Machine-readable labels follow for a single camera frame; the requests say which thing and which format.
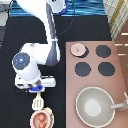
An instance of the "white wall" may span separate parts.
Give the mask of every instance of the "white wall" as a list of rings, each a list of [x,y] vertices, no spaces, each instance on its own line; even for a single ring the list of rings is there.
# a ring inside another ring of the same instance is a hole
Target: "white wall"
[[[117,10],[117,4],[119,0],[104,0],[104,7],[106,14],[108,16],[108,23],[111,22],[111,18],[113,17],[114,12]],[[117,17],[114,19],[114,24],[110,25],[111,36],[114,40],[118,33],[120,32],[123,24],[125,24],[128,19],[128,0],[124,0],[123,4],[120,4],[121,9]]]

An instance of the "floor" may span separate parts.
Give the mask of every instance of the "floor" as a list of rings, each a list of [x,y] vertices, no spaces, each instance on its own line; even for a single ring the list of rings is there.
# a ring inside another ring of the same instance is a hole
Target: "floor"
[[[6,29],[5,25],[6,25],[7,18],[8,18],[8,14],[6,12],[0,13],[0,49],[2,46],[4,34],[5,34],[5,29]]]

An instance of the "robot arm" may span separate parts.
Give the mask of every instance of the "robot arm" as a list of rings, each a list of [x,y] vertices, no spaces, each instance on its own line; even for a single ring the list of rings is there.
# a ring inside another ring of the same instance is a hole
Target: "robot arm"
[[[60,50],[51,6],[45,0],[17,0],[17,2],[26,12],[36,16],[44,23],[48,42],[47,45],[25,44],[21,52],[28,53],[37,64],[54,66],[60,60]]]
[[[37,64],[54,66],[60,60],[52,8],[45,0],[17,2],[26,12],[44,23],[48,44],[26,43],[14,56],[12,65],[16,72],[15,85],[20,89],[30,88],[29,92],[44,91],[45,87],[54,87],[56,81],[52,76],[41,76]]]

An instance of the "table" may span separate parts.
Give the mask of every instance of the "table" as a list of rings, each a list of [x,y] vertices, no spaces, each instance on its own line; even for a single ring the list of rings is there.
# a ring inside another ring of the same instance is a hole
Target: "table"
[[[55,16],[57,35],[67,29],[73,17]],[[3,46],[0,51],[0,120],[1,128],[30,128],[34,94],[14,92],[15,72],[12,58],[26,42],[46,42],[45,29],[35,17],[9,17]],[[111,40],[107,16],[75,17],[71,28],[58,37],[61,60],[55,67],[39,66],[43,75],[53,75],[55,88],[46,88],[42,97],[45,107],[53,110],[54,128],[66,128],[66,67],[65,43],[82,40]]]

